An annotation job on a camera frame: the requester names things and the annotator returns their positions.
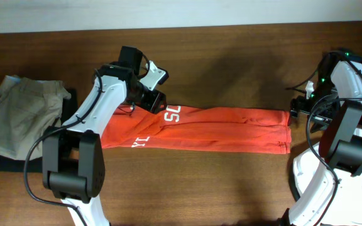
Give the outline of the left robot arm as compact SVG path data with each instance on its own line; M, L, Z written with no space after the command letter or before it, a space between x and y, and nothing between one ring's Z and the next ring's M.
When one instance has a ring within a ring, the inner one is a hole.
M146 60L146 72L140 74ZM109 225L99 194L105 179L101 137L115 110L130 102L150 113L166 108L156 90L169 77L137 48L123 46L115 62L95 72L94 86L61 127L49 127L42 139L43 186L68 208L76 225Z

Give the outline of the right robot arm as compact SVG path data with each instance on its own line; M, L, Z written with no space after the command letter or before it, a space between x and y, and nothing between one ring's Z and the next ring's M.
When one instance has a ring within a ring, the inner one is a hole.
M305 135L321 132L290 167L295 198L279 225L362 225L362 57L322 57L314 77L295 86L290 114L307 115Z

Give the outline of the red t-shirt white print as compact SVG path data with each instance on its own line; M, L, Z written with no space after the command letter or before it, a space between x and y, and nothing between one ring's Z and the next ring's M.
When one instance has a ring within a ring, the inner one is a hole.
M115 111L103 132L104 149L163 148L188 151L288 154L290 116L282 110L169 105L152 114L141 108Z

